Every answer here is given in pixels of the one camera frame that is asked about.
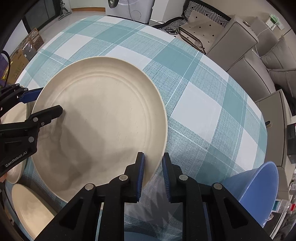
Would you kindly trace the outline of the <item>grey sofa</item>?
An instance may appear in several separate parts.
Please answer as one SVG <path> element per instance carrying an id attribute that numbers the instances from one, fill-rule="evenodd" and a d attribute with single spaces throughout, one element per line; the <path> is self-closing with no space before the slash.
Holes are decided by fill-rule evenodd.
<path id="1" fill-rule="evenodd" d="M 295 68 L 267 69 L 255 49 L 259 40 L 250 26 L 234 16 L 218 35 L 207 56 L 253 100 L 267 97 L 278 88 L 295 97 Z"/>

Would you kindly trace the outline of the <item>green wall socket charger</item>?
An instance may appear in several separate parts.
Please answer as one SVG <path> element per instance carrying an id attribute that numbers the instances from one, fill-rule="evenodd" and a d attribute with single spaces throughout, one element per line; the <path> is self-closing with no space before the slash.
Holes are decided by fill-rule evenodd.
<path id="1" fill-rule="evenodd" d="M 280 30 L 284 30 L 285 27 L 280 22 L 279 18 L 276 15 L 270 14 L 269 18 L 266 20 L 265 24 L 269 27 L 272 31 L 278 27 Z"/>

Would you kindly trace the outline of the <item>dark glass door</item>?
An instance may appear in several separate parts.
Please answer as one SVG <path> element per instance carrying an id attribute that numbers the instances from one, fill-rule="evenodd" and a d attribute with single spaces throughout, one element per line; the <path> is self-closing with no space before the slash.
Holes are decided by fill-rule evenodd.
<path id="1" fill-rule="evenodd" d="M 50 21 L 59 15 L 59 1 L 39 0 L 37 1 L 22 18 L 23 25 L 28 33 L 34 28 L 41 30 Z"/>

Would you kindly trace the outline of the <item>plastic water bottle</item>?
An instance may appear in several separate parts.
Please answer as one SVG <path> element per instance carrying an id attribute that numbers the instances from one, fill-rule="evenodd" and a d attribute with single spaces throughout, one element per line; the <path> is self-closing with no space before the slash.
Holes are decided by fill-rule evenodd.
<path id="1" fill-rule="evenodd" d="M 273 205 L 273 212 L 276 213 L 293 212 L 294 209 L 295 204 L 285 199 L 277 199 Z"/>

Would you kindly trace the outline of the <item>grey cushion right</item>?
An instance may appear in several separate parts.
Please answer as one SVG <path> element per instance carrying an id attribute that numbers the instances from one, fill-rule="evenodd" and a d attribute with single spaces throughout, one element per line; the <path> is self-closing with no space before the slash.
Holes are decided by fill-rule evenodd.
<path id="1" fill-rule="evenodd" d="M 295 58 L 284 36 L 281 36 L 278 43 L 261 56 L 261 60 L 267 69 L 292 69 L 296 65 Z"/>

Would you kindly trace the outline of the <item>cardboard box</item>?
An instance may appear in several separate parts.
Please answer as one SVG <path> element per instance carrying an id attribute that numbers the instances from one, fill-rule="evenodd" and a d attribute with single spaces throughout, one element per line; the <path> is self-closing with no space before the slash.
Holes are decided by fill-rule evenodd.
<path id="1" fill-rule="evenodd" d="M 15 52 L 15 54 L 11 58 L 11 68 L 8 78 L 8 84 L 15 84 L 18 77 L 28 65 L 34 54 L 34 51 L 29 49 L 19 49 Z"/>

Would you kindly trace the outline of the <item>blue bowl front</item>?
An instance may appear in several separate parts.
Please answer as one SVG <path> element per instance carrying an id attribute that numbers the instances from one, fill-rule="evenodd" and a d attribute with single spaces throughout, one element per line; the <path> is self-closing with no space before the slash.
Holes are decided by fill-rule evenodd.
<path id="1" fill-rule="evenodd" d="M 267 162 L 226 178 L 222 185 L 261 226 L 265 226 L 278 194 L 278 182 L 277 166 Z"/>

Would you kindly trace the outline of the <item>brown patterned board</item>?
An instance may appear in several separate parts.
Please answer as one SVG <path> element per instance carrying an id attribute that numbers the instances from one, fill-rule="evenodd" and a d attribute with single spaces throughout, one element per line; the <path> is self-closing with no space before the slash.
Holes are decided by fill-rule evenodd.
<path id="1" fill-rule="evenodd" d="M 43 45 L 44 45 L 44 40 L 42 36 L 40 35 L 39 31 L 37 28 L 34 28 L 28 35 L 25 37 L 25 43 L 30 43 L 32 47 L 38 51 Z"/>

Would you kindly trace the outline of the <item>white washing machine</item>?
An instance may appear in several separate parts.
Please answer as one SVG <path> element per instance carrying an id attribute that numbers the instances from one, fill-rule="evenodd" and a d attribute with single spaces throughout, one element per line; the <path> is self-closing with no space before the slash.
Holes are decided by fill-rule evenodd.
<path id="1" fill-rule="evenodd" d="M 107 1 L 106 14 L 148 24 L 155 0 L 113 0 Z"/>

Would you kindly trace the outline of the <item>black white patterned pet bed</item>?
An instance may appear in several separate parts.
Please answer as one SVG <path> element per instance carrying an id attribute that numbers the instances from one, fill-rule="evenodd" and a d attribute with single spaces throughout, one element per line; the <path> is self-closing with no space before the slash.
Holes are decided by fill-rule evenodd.
<path id="1" fill-rule="evenodd" d="M 153 27 L 179 37 L 206 54 L 230 20 L 229 16 L 203 1 L 185 1 L 181 16 Z"/>

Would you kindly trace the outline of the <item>teal plaid tablecloth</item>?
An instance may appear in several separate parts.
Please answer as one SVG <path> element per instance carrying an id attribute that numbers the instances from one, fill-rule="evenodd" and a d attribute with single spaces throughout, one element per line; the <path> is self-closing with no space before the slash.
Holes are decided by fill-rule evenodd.
<path id="1" fill-rule="evenodd" d="M 147 25 L 110 16 L 79 20 L 54 34 L 18 83 L 43 87 L 93 56 L 125 60 L 151 78 L 168 116 L 166 152 L 184 174 L 211 185 L 264 163 L 263 115 L 243 88 L 201 52 Z"/>

